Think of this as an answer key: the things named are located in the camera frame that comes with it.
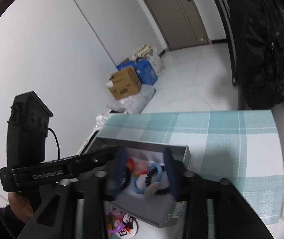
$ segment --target blue bracelet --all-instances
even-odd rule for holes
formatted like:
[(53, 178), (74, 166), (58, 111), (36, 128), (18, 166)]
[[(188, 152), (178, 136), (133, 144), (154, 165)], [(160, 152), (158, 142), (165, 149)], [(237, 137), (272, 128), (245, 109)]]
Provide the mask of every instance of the blue bracelet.
[[(157, 169), (157, 175), (154, 177), (154, 182), (160, 182), (162, 178), (162, 167), (158, 163), (150, 163), (149, 168), (156, 168)], [(140, 189), (137, 186), (137, 179), (138, 177), (133, 176), (131, 179), (131, 189), (134, 191), (136, 194), (144, 194), (146, 189)]]

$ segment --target tablecloth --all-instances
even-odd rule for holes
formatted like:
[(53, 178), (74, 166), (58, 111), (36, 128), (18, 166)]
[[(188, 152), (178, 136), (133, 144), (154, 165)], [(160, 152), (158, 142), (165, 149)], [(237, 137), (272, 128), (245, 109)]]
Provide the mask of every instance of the tablecloth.
[[(229, 178), (275, 235), (284, 178), (271, 111), (119, 114), (98, 137), (188, 145), (195, 171), (214, 181)], [(209, 217), (210, 238), (212, 225)]]

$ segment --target black backpack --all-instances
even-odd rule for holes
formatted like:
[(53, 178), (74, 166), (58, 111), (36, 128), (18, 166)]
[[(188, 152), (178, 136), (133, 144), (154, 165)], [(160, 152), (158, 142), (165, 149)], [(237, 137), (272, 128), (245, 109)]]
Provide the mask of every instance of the black backpack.
[(227, 0), (237, 80), (251, 109), (284, 101), (284, 24), (274, 0)]

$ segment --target black baseboard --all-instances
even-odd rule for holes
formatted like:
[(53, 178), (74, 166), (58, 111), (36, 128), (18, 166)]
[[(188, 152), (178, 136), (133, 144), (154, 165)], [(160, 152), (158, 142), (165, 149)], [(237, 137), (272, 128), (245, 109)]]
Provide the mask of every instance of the black baseboard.
[(163, 49), (163, 51), (162, 51), (160, 54), (158, 54), (158, 56), (159, 56), (159, 57), (162, 57), (165, 53), (166, 53), (166, 50)]
[(223, 39), (213, 39), (211, 40), (212, 44), (218, 44), (218, 43), (227, 43), (227, 39), (223, 38)]

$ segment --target screw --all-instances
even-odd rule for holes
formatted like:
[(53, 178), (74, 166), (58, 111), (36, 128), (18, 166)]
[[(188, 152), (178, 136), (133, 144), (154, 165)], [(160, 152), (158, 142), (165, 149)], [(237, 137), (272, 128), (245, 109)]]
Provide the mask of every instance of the screw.
[(69, 179), (62, 179), (59, 181), (59, 184), (62, 186), (68, 186), (71, 184), (71, 181)]
[(99, 178), (105, 177), (106, 175), (107, 175), (106, 171), (98, 171), (98, 172), (95, 173), (95, 176), (99, 177)]
[(195, 176), (195, 172), (192, 172), (192, 171), (185, 171), (183, 173), (184, 177), (187, 177), (187, 178), (191, 178), (191, 177), (194, 177)]
[(228, 186), (228, 185), (230, 185), (231, 183), (229, 182), (228, 179), (223, 178), (223, 179), (220, 180), (220, 184), (221, 184), (221, 185), (224, 185), (224, 186)]

